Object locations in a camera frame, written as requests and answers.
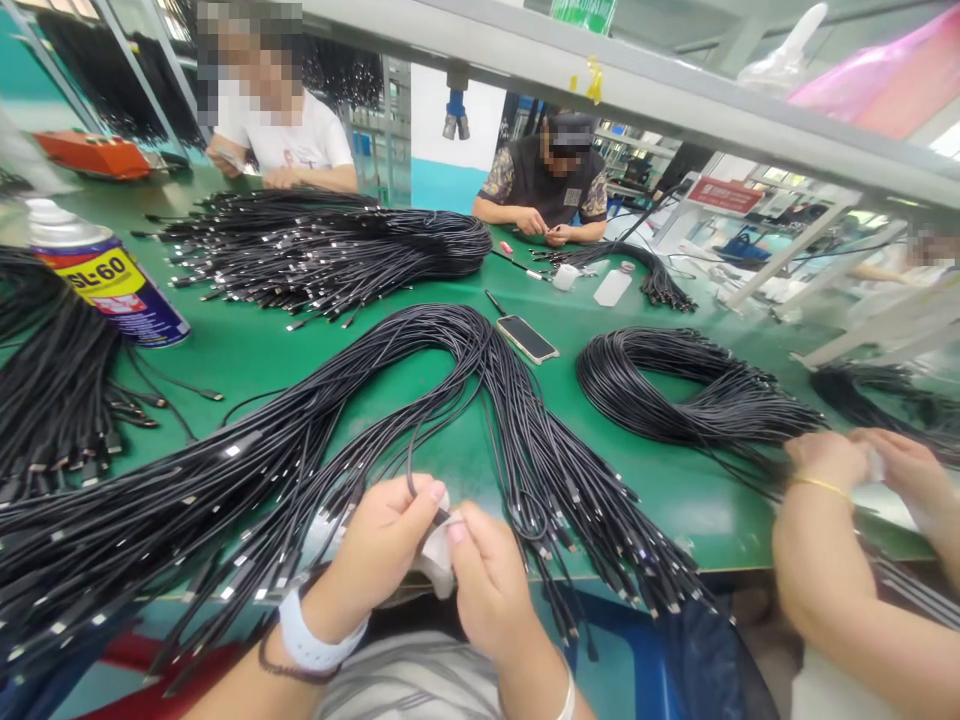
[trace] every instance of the white plastic bottle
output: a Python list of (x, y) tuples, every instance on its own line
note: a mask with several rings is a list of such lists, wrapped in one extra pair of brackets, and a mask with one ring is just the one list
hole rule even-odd
[(613, 307), (620, 301), (620, 297), (630, 287), (633, 278), (630, 273), (636, 270), (631, 262), (622, 262), (616, 270), (611, 270), (600, 283), (600, 287), (593, 294), (593, 299), (604, 307)]

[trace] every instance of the patterned shirt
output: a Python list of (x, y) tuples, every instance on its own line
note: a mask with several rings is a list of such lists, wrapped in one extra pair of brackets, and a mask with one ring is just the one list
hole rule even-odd
[[(480, 194), (487, 200), (503, 205), (510, 190), (513, 189), (513, 158), (510, 152), (503, 148), (493, 161), (490, 174), (480, 188)], [(587, 196), (580, 204), (580, 222), (599, 222), (607, 219), (607, 178), (604, 173), (597, 176), (590, 183)]]

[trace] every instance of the pen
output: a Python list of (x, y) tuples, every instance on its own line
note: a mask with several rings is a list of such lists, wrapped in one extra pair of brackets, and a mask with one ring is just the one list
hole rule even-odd
[(500, 313), (500, 317), (506, 317), (506, 316), (507, 316), (507, 313), (505, 313), (505, 312), (503, 311), (503, 308), (500, 307), (500, 303), (498, 303), (498, 302), (497, 302), (497, 299), (496, 299), (493, 295), (490, 294), (490, 291), (489, 291), (489, 290), (484, 290), (484, 292), (487, 294), (487, 297), (490, 298), (490, 302), (493, 303), (493, 306), (497, 309), (497, 312)]

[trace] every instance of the white container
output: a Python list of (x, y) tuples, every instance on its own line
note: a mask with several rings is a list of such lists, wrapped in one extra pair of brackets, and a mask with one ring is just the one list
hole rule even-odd
[(557, 268), (557, 274), (553, 276), (553, 286), (557, 290), (567, 292), (573, 289), (573, 281), (580, 277), (580, 271), (573, 265), (564, 263)]
[(600, 287), (593, 294), (593, 299), (603, 307), (613, 307), (620, 301), (620, 297), (630, 287), (633, 278), (630, 273), (636, 270), (631, 262), (622, 262), (616, 270), (611, 270), (600, 283)]

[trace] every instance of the white watch band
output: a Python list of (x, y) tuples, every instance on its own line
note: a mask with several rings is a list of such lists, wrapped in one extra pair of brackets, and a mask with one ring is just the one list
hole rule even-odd
[(353, 654), (367, 631), (368, 615), (356, 632), (339, 645), (327, 645), (317, 640), (307, 627), (300, 607), (300, 589), (294, 587), (280, 603), (280, 633), (290, 657), (302, 670), (325, 673), (335, 670)]

